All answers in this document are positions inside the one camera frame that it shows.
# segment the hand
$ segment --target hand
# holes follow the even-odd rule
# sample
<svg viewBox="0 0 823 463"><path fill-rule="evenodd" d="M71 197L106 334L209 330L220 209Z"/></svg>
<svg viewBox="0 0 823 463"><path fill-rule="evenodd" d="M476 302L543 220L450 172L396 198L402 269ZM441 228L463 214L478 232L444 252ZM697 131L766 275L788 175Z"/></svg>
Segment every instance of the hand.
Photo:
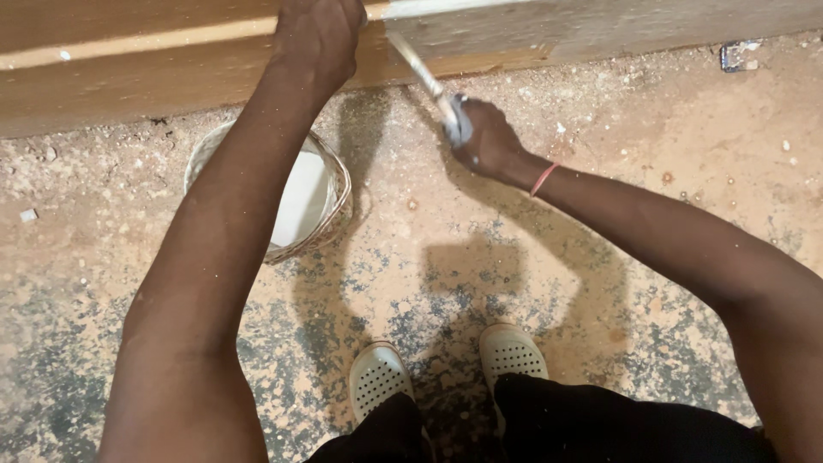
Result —
<svg viewBox="0 0 823 463"><path fill-rule="evenodd" d="M360 0L283 0L266 74L276 75L276 85L306 92L319 112L354 75L358 30L365 23Z"/></svg>
<svg viewBox="0 0 823 463"><path fill-rule="evenodd" d="M528 191L551 165L520 144L503 111L496 106L480 100L464 101L460 95L452 99L451 105L456 111L462 111L471 125L469 139L452 147L454 157L468 170ZM454 141L460 137L450 134L449 138Z"/></svg>

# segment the red bracelet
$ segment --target red bracelet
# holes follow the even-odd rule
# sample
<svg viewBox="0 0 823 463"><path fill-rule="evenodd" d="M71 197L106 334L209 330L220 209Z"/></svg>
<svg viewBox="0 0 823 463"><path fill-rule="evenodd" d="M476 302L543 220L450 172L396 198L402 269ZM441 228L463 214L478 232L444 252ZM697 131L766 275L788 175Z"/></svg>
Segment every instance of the red bracelet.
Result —
<svg viewBox="0 0 823 463"><path fill-rule="evenodd" d="M543 174L540 175L539 179L537 179L537 183L535 183L534 186L532 187L532 193L530 193L529 196L534 198L534 195L537 194L537 191L540 189L540 185L543 185L543 182L546 181L546 178L549 176L551 171L553 171L555 169L555 167L558 167L559 165L560 165L559 162L555 162L554 164L549 166L548 169L543 171Z"/></svg>

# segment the foot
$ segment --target foot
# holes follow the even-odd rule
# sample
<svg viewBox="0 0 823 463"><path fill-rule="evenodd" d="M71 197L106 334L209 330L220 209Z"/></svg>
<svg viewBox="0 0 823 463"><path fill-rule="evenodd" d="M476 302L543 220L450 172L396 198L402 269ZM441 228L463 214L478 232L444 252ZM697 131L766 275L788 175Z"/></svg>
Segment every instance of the foot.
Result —
<svg viewBox="0 0 823 463"><path fill-rule="evenodd" d="M518 373L549 379L546 361L532 337L508 323L492 325L483 331L480 335L480 359L492 399L495 398L495 384L500 375ZM499 437L503 437L506 422L496 400L495 412Z"/></svg>
<svg viewBox="0 0 823 463"><path fill-rule="evenodd" d="M414 400L408 370L398 351L386 341L370 344L355 358L349 374L349 390L358 424L369 412L398 392Z"/></svg>

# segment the debris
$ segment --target debris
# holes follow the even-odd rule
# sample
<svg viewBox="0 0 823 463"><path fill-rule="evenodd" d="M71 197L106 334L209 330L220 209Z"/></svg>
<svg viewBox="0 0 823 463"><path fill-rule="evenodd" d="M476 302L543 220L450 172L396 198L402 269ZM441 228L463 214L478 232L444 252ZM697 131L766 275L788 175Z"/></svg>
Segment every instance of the debris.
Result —
<svg viewBox="0 0 823 463"><path fill-rule="evenodd" d="M724 72L754 71L760 67L756 59L752 59L748 52L760 47L761 40L745 40L742 42L727 42L720 47L720 68Z"/></svg>
<svg viewBox="0 0 823 463"><path fill-rule="evenodd" d="M23 211L23 212L20 213L20 220L22 220L23 223L31 222L32 220L35 220L36 218L38 218L37 217L37 212L35 212L34 209L29 209L27 211Z"/></svg>

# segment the white bucket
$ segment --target white bucket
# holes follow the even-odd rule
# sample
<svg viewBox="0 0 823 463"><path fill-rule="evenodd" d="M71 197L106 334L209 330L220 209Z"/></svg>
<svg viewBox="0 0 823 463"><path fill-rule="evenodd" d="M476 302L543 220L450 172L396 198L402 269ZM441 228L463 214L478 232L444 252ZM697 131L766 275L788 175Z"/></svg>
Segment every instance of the white bucket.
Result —
<svg viewBox="0 0 823 463"><path fill-rule="evenodd" d="M188 193L234 123L231 121L212 130L194 147L183 178L184 194ZM317 159L314 155L323 160L324 172L317 171ZM313 178L296 178L299 175L310 175ZM324 202L323 191L313 188L322 188L323 184L326 186ZM263 263L276 264L334 241L351 220L350 192L349 171L317 134L309 132L300 149L295 168L286 182L281 209L277 211L272 232L272 242L268 244Z"/></svg>

